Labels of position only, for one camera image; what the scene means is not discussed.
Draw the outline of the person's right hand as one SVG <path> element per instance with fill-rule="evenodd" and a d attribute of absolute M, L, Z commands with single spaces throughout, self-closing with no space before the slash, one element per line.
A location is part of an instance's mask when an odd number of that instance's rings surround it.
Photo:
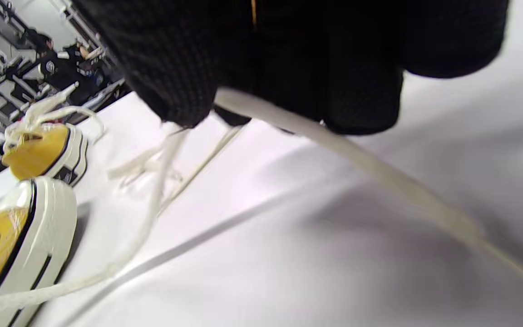
<path fill-rule="evenodd" d="M 404 72 L 485 68 L 508 0 L 75 0 L 129 86 L 165 122 L 194 128 L 228 87 L 350 136 L 398 121 Z"/>

